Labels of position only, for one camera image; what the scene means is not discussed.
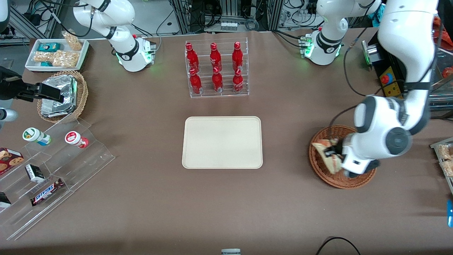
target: blue object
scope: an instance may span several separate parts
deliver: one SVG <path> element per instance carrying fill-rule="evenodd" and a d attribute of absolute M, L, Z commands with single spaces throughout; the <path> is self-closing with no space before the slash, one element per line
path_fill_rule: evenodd
<path fill-rule="evenodd" d="M 453 205 L 451 200 L 447 201 L 447 224 L 453 228 Z"/>
<path fill-rule="evenodd" d="M 386 5 L 381 4 L 374 13 L 368 14 L 368 18 L 370 18 L 373 22 L 373 27 L 378 27 L 379 24 L 381 23 L 382 15 L 384 14 L 385 8 Z"/>

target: wicker basket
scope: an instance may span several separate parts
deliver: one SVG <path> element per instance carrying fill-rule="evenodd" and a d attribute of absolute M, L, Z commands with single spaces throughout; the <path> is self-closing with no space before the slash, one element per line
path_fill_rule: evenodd
<path fill-rule="evenodd" d="M 87 98 L 88 98 L 87 83 L 85 82 L 85 79 L 83 78 L 83 76 L 77 71 L 62 71 L 62 72 L 58 72 L 58 73 L 52 75 L 52 77 L 59 76 L 59 75 L 65 75 L 65 74 L 72 75 L 77 80 L 77 108 L 72 113 L 72 115 L 75 118 L 77 118 L 77 117 L 80 116 L 80 114 L 82 113 L 83 109 L 85 108 L 85 104 L 87 103 Z M 41 99 L 38 100 L 38 114 L 43 120 L 49 121 L 49 122 L 52 122 L 52 123 L 57 123 L 62 118 L 66 117 L 66 115 L 53 117 L 53 118 L 44 117 L 41 114 L 41 106 L 42 106 L 42 104 L 43 104 L 43 101 Z"/>
<path fill-rule="evenodd" d="M 343 125 L 332 126 L 332 138 L 341 139 L 346 137 L 346 135 L 354 132 L 356 132 L 356 130 L 352 127 Z M 316 133 L 316 135 L 314 135 L 308 149 L 310 163 L 315 173 L 328 184 L 340 189 L 355 189 L 367 184 L 376 174 L 376 169 L 373 169 L 366 174 L 359 175 L 356 178 L 348 178 L 344 176 L 343 170 L 337 172 L 336 174 L 331 174 L 324 164 L 321 155 L 319 155 L 316 148 L 311 145 L 314 141 L 319 139 L 328 139 L 328 127 L 322 129 L 321 131 Z"/>

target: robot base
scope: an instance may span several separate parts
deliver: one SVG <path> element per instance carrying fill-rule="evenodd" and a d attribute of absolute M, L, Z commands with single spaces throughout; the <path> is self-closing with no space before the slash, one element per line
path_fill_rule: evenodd
<path fill-rule="evenodd" d="M 151 43 L 143 38 L 136 38 L 139 43 L 139 49 L 137 53 L 130 60 L 121 59 L 118 54 L 116 54 L 120 64 L 129 72 L 138 72 L 141 71 L 149 64 L 154 64 L 154 58 L 156 55 L 156 45 Z"/>
<path fill-rule="evenodd" d="M 328 65 L 340 54 L 341 45 L 336 52 L 326 54 L 316 41 L 318 34 L 319 31 L 314 31 L 311 34 L 306 34 L 305 37 L 299 40 L 300 46 L 307 47 L 306 49 L 301 49 L 300 54 L 302 58 L 307 58 L 315 64 Z"/>

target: red label bottle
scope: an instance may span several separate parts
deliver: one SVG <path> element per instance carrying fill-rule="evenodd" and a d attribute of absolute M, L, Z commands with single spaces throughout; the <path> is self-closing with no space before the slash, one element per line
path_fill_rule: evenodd
<path fill-rule="evenodd" d="M 241 90 L 243 88 L 243 85 L 242 85 L 243 81 L 244 81 L 244 79 L 242 78 L 241 70 L 237 69 L 236 72 L 234 73 L 234 77 L 233 77 L 233 92 L 235 92 L 235 93 L 241 92 Z"/>
<path fill-rule="evenodd" d="M 243 53 L 241 51 L 241 43 L 235 42 L 233 51 L 233 71 L 236 71 L 237 69 L 242 69 L 242 57 Z"/>
<path fill-rule="evenodd" d="M 200 76 L 198 76 L 197 72 L 195 71 L 195 68 L 190 69 L 190 85 L 192 86 L 192 91 L 195 94 L 201 94 L 203 93 L 203 87 L 201 86 L 201 79 Z"/>
<path fill-rule="evenodd" d="M 217 44 L 211 43 L 211 64 L 212 68 L 218 67 L 219 72 L 222 71 L 222 59 L 220 57 L 220 52 L 217 50 Z"/>
<path fill-rule="evenodd" d="M 192 43 L 186 43 L 187 60 L 189 61 L 190 68 L 195 69 L 195 72 L 200 72 L 200 62 L 198 61 L 198 55 L 193 50 Z"/>
<path fill-rule="evenodd" d="M 214 73 L 212 75 L 212 83 L 214 84 L 214 90 L 217 93 L 221 93 L 223 91 L 223 78 L 222 75 L 220 74 L 219 68 L 214 67 L 212 72 Z"/>

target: brown table surface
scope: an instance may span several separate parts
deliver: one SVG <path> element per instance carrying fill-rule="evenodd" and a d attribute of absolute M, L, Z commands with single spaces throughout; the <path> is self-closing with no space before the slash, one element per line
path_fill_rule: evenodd
<path fill-rule="evenodd" d="M 350 29 L 344 42 L 359 32 Z M 250 96 L 191 99 L 185 40 L 244 36 Z M 431 121 L 408 153 L 382 160 L 360 189 L 331 187 L 313 172 L 311 137 L 361 100 L 344 78 L 346 47 L 331 65 L 317 66 L 272 33 L 165 37 L 155 64 L 129 73 L 110 54 L 108 41 L 90 44 L 83 72 L 89 97 L 81 117 L 117 158 L 18 241 L 0 240 L 0 254 L 212 255 L 224 248 L 241 248 L 244 255 L 315 254 L 334 235 L 351 240 L 362 254 L 452 253 L 446 221 L 451 195 L 429 148 L 452 136 L 451 123 Z M 366 67 L 359 44 L 347 66 L 358 91 L 376 91 L 376 74 Z M 23 79 L 34 83 L 49 76 L 25 71 Z M 15 100 L 13 108 L 20 119 L 5 124 L 4 147 L 22 147 L 21 133 L 30 126 L 51 125 L 39 118 L 36 103 Z M 190 116 L 258 116 L 263 167 L 185 169 L 184 121 Z M 352 125 L 352 111 L 337 123 Z M 342 240 L 322 252 L 354 253 Z"/>

